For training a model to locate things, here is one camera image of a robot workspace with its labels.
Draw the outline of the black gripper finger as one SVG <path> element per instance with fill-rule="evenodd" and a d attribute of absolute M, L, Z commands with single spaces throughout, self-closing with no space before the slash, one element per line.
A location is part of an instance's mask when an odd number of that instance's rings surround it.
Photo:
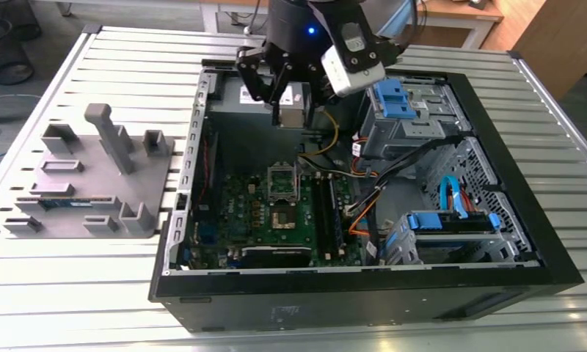
<path fill-rule="evenodd" d="M 261 64 L 273 74 L 266 84 L 258 74 Z M 240 74 L 250 98 L 264 102 L 272 109 L 272 125 L 280 124 L 280 98 L 288 86 L 292 74 L 289 54 L 274 45 L 261 48 L 241 46 L 236 51 L 236 71 Z"/>
<path fill-rule="evenodd" d="M 318 112 L 320 107 L 332 96 L 332 88 L 320 62 L 306 64 L 302 81 L 306 83 L 309 90 L 304 128 L 310 129 L 314 113 Z"/>

